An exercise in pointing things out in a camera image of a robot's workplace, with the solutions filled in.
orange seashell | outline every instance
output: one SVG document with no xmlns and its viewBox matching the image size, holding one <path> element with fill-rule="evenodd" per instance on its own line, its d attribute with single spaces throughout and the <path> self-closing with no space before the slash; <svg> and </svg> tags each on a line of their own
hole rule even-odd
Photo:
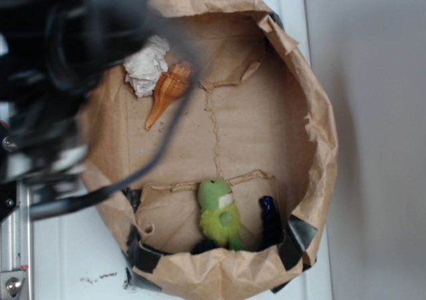
<svg viewBox="0 0 426 300">
<path fill-rule="evenodd" d="M 167 73 L 161 73 L 154 89 L 154 105 L 148 119 L 146 119 L 146 130 L 151 129 L 168 105 L 184 95 L 189 85 L 190 76 L 190 63 L 186 61 L 172 64 Z"/>
</svg>

green plush toy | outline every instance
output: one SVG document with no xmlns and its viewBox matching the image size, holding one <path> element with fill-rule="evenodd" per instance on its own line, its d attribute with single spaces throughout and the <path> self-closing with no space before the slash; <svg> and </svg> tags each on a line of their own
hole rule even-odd
<svg viewBox="0 0 426 300">
<path fill-rule="evenodd" d="M 240 237 L 240 212 L 232 188 L 221 179 L 204 180 L 198 189 L 203 234 L 221 247 L 244 250 Z"/>
</svg>

bolt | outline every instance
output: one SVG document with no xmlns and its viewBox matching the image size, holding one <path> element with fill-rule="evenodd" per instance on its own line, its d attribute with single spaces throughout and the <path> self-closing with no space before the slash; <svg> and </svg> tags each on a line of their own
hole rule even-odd
<svg viewBox="0 0 426 300">
<path fill-rule="evenodd" d="M 7 207 L 12 207 L 13 205 L 15 205 L 15 201 L 13 199 L 6 200 Z"/>
<path fill-rule="evenodd" d="M 16 145 L 16 143 L 14 143 L 8 136 L 4 137 L 1 144 L 3 145 L 4 150 L 7 152 L 14 152 L 16 149 L 18 149 L 18 145 Z"/>
<path fill-rule="evenodd" d="M 10 278 L 6 282 L 6 290 L 13 296 L 16 295 L 22 288 L 22 283 L 15 277 Z"/>
</svg>

black object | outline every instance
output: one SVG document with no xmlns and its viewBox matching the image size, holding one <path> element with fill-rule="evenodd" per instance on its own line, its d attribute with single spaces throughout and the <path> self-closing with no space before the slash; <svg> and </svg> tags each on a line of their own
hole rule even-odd
<svg viewBox="0 0 426 300">
<path fill-rule="evenodd" d="M 8 139 L 12 144 L 8 149 L 13 149 L 0 148 L 0 182 L 25 177 L 40 188 L 52 176 L 64 179 L 61 176 L 87 153 L 79 133 L 78 111 L 103 71 L 122 63 L 148 37 L 166 37 L 183 59 L 197 63 L 173 20 L 153 15 L 147 1 L 0 0 L 0 33 L 8 47 L 8 53 L 0 56 L 0 101 L 13 108 L 11 128 L 0 139 Z M 149 172 L 166 152 L 196 80 L 194 73 L 151 161 L 121 181 L 87 195 L 32 205 L 31 218 L 58 216 L 98 204 Z M 10 157 L 22 167 L 14 174 L 7 165 Z M 51 186 L 44 196 L 59 197 L 54 189 Z"/>
<path fill-rule="evenodd" d="M 199 255 L 200 253 L 207 252 L 213 249 L 220 248 L 220 246 L 214 242 L 214 240 L 203 239 L 192 250 L 193 255 Z"/>
<path fill-rule="evenodd" d="M 141 189 L 130 189 L 127 187 L 125 190 L 122 190 L 123 194 L 126 196 L 127 200 L 133 207 L 133 212 L 136 212 L 140 205 L 140 196 L 142 195 Z"/>
<path fill-rule="evenodd" d="M 318 229 L 310 225 L 308 222 L 291 215 L 286 226 L 285 238 L 283 243 L 278 246 L 281 261 L 286 270 L 291 270 L 302 259 L 306 249 L 316 236 Z M 309 269 L 309 265 L 304 265 L 303 270 Z M 277 293 L 284 288 L 289 282 L 279 285 L 272 292 Z"/>
<path fill-rule="evenodd" d="M 164 254 L 146 245 L 141 247 L 139 241 L 138 230 L 132 226 L 127 239 L 128 260 L 141 271 L 152 273 Z"/>
<path fill-rule="evenodd" d="M 281 217 L 277 212 L 274 199 L 271 196 L 264 196 L 259 199 L 262 209 L 262 242 L 259 250 L 262 251 L 280 242 L 282 237 Z"/>
<path fill-rule="evenodd" d="M 18 206 L 17 182 L 0 184 L 0 224 Z"/>
</svg>

black cable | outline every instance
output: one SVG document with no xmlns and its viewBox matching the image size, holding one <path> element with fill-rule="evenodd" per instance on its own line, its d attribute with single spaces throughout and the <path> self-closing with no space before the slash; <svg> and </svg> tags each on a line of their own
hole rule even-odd
<svg viewBox="0 0 426 300">
<path fill-rule="evenodd" d="M 178 47 L 178 50 L 183 54 L 184 57 L 186 57 L 186 59 L 190 59 L 192 64 L 197 64 L 197 62 L 195 61 L 195 56 L 190 52 L 190 49 L 184 43 L 185 41 L 184 37 L 182 35 L 179 35 L 176 32 L 176 29 L 174 30 L 171 29 L 170 24 L 165 23 L 162 25 L 161 32 L 168 33 L 167 36 L 169 36 L 170 33 L 174 33 L 173 35 L 174 38 L 170 40 L 176 43 L 175 46 Z M 195 86 L 197 85 L 197 81 L 198 81 L 198 70 L 196 66 L 194 66 L 193 74 L 190 78 L 190 84 L 189 84 L 188 90 L 185 92 L 184 96 L 182 97 L 182 102 L 180 103 L 179 107 L 174 113 L 172 122 L 170 123 L 170 126 L 166 130 L 166 133 L 164 135 L 164 138 L 162 139 L 159 149 L 156 151 L 151 161 L 149 161 L 145 166 L 141 167 L 139 170 L 135 171 L 134 173 L 130 174 L 129 176 L 123 178 L 122 180 L 112 185 L 99 188 L 83 196 L 62 198 L 62 199 L 54 200 L 52 202 L 34 204 L 30 207 L 31 219 L 40 220 L 44 218 L 59 216 L 62 214 L 76 212 L 81 209 L 87 208 L 89 206 L 99 204 L 100 202 L 109 198 L 113 193 L 119 190 L 122 190 L 123 188 L 127 187 L 129 184 L 133 183 L 134 181 L 138 180 L 139 178 L 149 173 L 160 162 L 161 158 L 165 155 L 168 145 L 170 144 L 173 132 L 175 131 L 178 125 L 178 122 L 182 114 L 184 113 L 186 106 L 189 103 L 190 96 L 193 90 L 195 89 Z"/>
</svg>

